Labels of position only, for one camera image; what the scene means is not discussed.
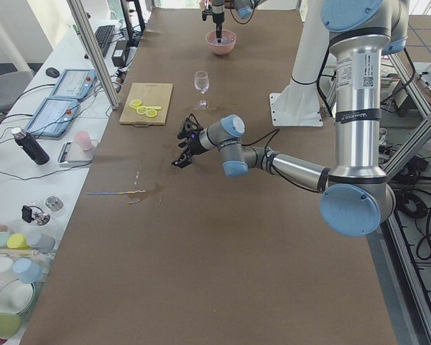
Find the gray chair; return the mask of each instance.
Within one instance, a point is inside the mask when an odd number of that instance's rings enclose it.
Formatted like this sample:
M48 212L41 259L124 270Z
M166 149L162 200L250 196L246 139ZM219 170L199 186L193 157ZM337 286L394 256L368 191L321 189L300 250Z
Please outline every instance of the gray chair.
M6 114L12 108L33 77L32 71L0 75L0 113Z

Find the black thermos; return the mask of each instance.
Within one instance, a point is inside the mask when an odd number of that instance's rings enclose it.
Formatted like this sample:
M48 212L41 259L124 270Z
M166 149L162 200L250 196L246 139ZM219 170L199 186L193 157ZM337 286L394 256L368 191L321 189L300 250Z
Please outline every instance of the black thermos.
M38 165L45 164L50 160L50 156L42 149L37 140L29 133L26 133L21 127L14 127L11 133L13 134L14 141L22 147L29 157Z

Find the computer mouse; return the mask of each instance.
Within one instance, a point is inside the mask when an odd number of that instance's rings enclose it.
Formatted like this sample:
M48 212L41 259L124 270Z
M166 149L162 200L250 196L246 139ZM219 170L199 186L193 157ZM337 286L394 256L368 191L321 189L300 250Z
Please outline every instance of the computer mouse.
M57 78L59 76L59 71L54 67L49 67L46 69L46 75L48 77Z

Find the keyboard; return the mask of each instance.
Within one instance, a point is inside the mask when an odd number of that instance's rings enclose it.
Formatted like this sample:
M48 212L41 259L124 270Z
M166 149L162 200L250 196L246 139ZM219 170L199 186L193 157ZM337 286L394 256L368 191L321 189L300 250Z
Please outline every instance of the keyboard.
M96 41L98 41L99 48L101 49L102 56L104 57L107 55L114 33L115 25L102 25L101 27L98 27L94 33Z

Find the white table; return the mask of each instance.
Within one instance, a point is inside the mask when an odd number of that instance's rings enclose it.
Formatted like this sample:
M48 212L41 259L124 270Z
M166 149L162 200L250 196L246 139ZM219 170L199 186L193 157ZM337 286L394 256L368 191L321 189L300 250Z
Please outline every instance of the white table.
M117 21L91 21L93 30L99 25L116 24ZM113 66L111 55L115 44L110 49L104 59L108 71L113 75L117 68ZM134 56L134 51L130 53L130 59ZM35 86L55 83L57 79L48 77L45 70L48 67L57 68L62 72L66 68L93 68L90 60L84 58L85 50L81 41L73 29L69 29L57 45L46 62L40 68L27 89ZM12 110L12 114L33 114L45 97L48 97L52 87L38 88L30 91L19 99ZM12 138L10 128L24 128L29 121L28 116L13 116L5 119L0 125L0 142L11 139L0 144L0 171L12 175L18 175L22 178L41 176L54 172L56 170L66 169L57 163L57 158L66 142L71 142L76 132L86 130L89 132L91 139L101 140L103 131L106 128L108 116L111 112L110 103L103 91L99 92L94 98L91 96L79 108L79 111L87 108L72 124L66 133L58 139L39 139L38 142L50 156L50 161L44 165L36 165L27 154L19 147ZM45 178L38 178L28 181L22 181L7 175L0 174L0 224L7 224L15 232L22 232L28 229L28 225L21 220L21 209L23 205L33 204L35 202L44 202L48 196L57 196L63 203L64 207L58 212L57 221L61 226L60 233L63 234L68 224L70 215L75 207L79 192L83 186L86 175L88 174L89 165L77 168L67 172L60 172ZM6 344L18 344L25 331L26 323L21 327L19 333Z

